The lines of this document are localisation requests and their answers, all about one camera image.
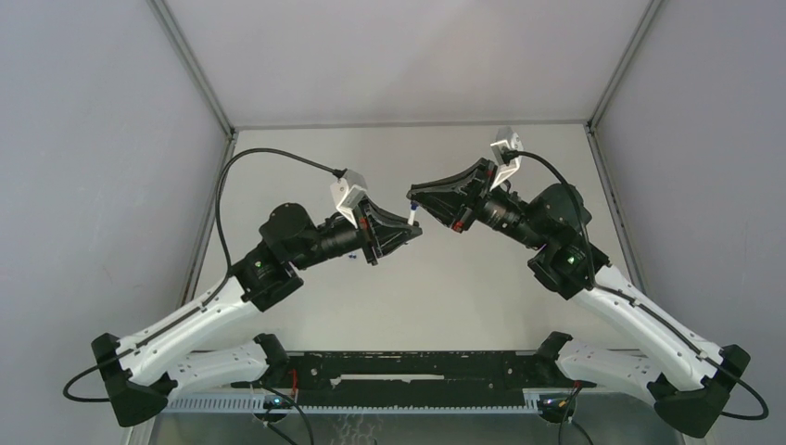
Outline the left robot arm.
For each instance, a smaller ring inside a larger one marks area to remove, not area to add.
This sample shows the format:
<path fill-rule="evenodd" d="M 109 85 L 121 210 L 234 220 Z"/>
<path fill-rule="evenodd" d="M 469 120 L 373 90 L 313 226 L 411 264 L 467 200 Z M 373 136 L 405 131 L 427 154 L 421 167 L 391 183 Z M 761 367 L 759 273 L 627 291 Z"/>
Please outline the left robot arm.
<path fill-rule="evenodd" d="M 170 401 L 208 388 L 283 384 L 290 363 L 273 334 L 258 334 L 227 350 L 200 352 L 198 347 L 296 292 L 303 285 L 298 272 L 356 250 L 375 265 L 421 233 L 417 222 L 383 210 L 367 197 L 348 217 L 336 213 L 321 224 L 299 204 L 278 206 L 260 227 L 260 243 L 231 265 L 218 285 L 133 335 L 105 333 L 93 340 L 118 424 L 142 424 Z"/>

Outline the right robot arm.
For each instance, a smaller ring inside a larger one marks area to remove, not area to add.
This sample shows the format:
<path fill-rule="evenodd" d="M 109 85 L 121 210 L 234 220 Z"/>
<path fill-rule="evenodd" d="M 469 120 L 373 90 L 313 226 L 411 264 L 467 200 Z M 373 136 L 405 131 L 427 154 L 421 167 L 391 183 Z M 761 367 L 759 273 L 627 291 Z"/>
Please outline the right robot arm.
<path fill-rule="evenodd" d="M 638 349 L 629 355 L 553 332 L 535 362 L 541 382 L 558 386 L 568 378 L 629 395 L 680 433 L 705 437 L 725 415 L 749 354 L 699 336 L 634 287 L 586 240 L 591 216 L 572 185 L 552 184 L 524 201 L 505 190 L 504 181 L 494 162 L 481 159 L 451 177 L 413 185 L 408 197 L 457 233 L 483 223 L 534 249 L 528 267 L 539 283 L 594 313 Z"/>

